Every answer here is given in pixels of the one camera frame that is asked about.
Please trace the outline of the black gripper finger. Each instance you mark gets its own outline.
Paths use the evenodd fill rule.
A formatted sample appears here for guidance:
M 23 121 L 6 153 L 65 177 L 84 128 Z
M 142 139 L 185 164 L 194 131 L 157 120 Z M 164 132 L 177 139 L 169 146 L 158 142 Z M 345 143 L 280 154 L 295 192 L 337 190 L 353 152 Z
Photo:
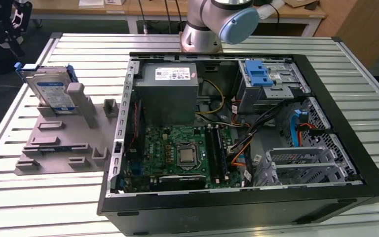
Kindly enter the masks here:
M 0 32 L 0 46 L 3 49 L 9 49 L 14 56 L 22 57 L 25 52 L 21 48 L 21 43 L 23 31 L 14 31 L 14 33 L 9 33 L 7 31 Z

